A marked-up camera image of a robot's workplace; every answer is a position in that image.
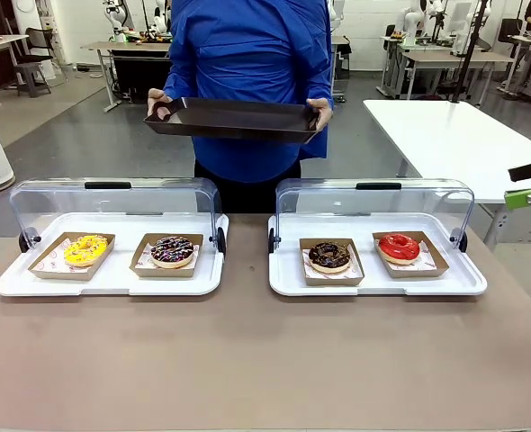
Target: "empty tray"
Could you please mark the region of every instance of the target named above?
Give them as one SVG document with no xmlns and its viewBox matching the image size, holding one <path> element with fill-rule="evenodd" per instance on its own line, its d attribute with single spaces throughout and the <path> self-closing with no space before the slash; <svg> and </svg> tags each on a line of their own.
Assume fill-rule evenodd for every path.
<svg viewBox="0 0 531 432">
<path fill-rule="evenodd" d="M 170 114 L 160 118 L 158 109 Z M 309 106 L 182 97 L 157 102 L 144 122 L 155 132 L 208 138 L 305 144 L 317 133 L 318 114 Z"/>
</svg>

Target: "black pants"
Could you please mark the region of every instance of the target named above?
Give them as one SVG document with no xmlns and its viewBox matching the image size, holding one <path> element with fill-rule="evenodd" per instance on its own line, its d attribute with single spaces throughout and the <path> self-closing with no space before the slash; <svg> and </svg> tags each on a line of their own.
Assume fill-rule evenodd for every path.
<svg viewBox="0 0 531 432">
<path fill-rule="evenodd" d="M 208 171 L 197 161 L 194 175 L 212 180 L 220 191 L 221 210 L 224 213 L 275 214 L 275 188 L 286 178 L 301 178 L 302 166 L 297 160 L 287 171 L 260 183 L 240 183 L 221 178 Z"/>
</svg>

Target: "red object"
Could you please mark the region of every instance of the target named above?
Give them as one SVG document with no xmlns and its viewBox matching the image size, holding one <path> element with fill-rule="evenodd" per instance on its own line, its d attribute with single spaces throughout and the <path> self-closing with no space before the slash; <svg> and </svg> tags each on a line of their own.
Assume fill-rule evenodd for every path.
<svg viewBox="0 0 531 432">
<path fill-rule="evenodd" d="M 386 234 L 380 238 L 380 249 L 384 254 L 396 259 L 411 260 L 419 255 L 418 242 L 403 234 Z"/>
</svg>

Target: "clear plastic cover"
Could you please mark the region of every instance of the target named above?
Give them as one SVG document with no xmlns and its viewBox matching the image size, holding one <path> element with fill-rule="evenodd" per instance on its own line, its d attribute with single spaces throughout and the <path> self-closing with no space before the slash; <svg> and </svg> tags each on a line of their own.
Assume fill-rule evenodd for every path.
<svg viewBox="0 0 531 432">
<path fill-rule="evenodd" d="M 405 221 L 427 216 L 443 226 L 456 248 L 473 209 L 472 190 L 443 179 L 291 179 L 278 185 L 276 199 L 276 245 L 283 241 L 284 223 L 326 218 L 336 224 L 349 223 L 352 217 L 391 215 Z"/>
<path fill-rule="evenodd" d="M 30 180 L 10 196 L 29 248 L 56 219 L 71 213 L 89 218 L 112 215 L 195 218 L 211 226 L 216 245 L 216 220 L 221 215 L 218 190 L 201 178 L 61 178 Z"/>
</svg>

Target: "white serving tray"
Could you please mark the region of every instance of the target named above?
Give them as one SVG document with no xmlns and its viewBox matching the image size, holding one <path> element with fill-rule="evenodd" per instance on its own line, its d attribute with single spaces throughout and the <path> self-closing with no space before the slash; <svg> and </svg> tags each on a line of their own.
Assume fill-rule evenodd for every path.
<svg viewBox="0 0 531 432">
<path fill-rule="evenodd" d="M 269 254 L 269 283 L 282 295 L 478 295 L 488 283 L 472 260 L 455 249 L 449 233 L 425 213 L 372 213 L 369 216 L 282 214 L 279 243 Z M 268 230 L 275 228 L 275 216 Z M 439 277 L 391 278 L 374 246 L 373 232 L 424 231 L 449 264 Z M 358 286 L 308 286 L 303 275 L 300 239 L 353 239 L 365 278 Z"/>
<path fill-rule="evenodd" d="M 229 220 L 222 215 L 216 229 L 228 234 Z M 40 279 L 28 267 L 61 233 L 101 232 L 115 234 L 112 253 L 92 280 L 62 281 Z M 140 278 L 130 270 L 135 248 L 147 232 L 203 234 L 202 251 L 192 278 Z M 223 254 L 210 242 L 209 215 L 165 213 L 128 215 L 125 213 L 67 213 L 55 219 L 42 233 L 34 249 L 21 254 L 0 277 L 0 294 L 7 296 L 56 296 L 82 294 L 203 295 L 220 284 Z"/>
</svg>

